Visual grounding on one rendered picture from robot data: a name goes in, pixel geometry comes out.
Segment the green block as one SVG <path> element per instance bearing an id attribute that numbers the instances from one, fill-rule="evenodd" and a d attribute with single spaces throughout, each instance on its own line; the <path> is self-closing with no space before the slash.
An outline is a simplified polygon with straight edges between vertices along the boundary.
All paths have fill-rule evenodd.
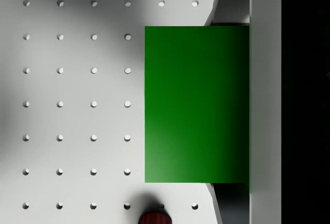
<path id="1" fill-rule="evenodd" d="M 145 181 L 249 182 L 248 26 L 145 28 Z"/>

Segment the dark red mug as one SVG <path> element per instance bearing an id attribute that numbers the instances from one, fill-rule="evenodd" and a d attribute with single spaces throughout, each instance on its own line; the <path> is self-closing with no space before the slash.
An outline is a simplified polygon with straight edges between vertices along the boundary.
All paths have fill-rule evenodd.
<path id="1" fill-rule="evenodd" d="M 141 215 L 138 224 L 172 224 L 172 219 L 166 212 L 150 211 Z"/>

